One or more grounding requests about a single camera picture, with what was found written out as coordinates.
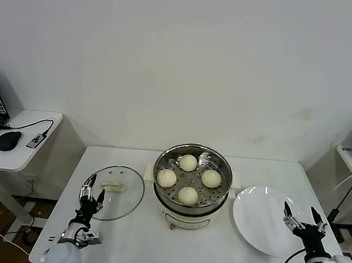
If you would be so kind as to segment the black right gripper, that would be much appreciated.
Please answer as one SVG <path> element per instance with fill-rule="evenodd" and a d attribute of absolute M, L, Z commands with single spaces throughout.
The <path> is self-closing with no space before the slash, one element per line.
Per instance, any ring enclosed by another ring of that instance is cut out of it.
<path fill-rule="evenodd" d="M 307 255 L 311 256 L 326 256 L 322 239 L 326 235 L 326 223 L 321 218 L 319 212 L 312 206 L 312 218 L 315 226 L 305 225 L 302 227 L 301 223 L 292 215 L 292 211 L 287 202 L 284 203 L 284 223 L 293 232 L 296 229 L 296 236 L 298 236 L 305 247 Z"/>

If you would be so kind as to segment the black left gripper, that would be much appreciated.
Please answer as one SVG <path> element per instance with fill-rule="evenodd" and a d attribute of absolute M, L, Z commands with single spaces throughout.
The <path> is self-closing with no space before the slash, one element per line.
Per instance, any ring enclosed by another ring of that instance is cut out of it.
<path fill-rule="evenodd" d="M 105 198 L 105 190 L 102 189 L 97 201 L 93 199 L 93 186 L 96 181 L 96 174 L 92 174 L 83 183 L 80 190 L 80 208 L 75 210 L 76 216 L 69 221 L 69 224 L 79 223 L 86 227 L 90 227 L 92 216 L 103 208 Z"/>

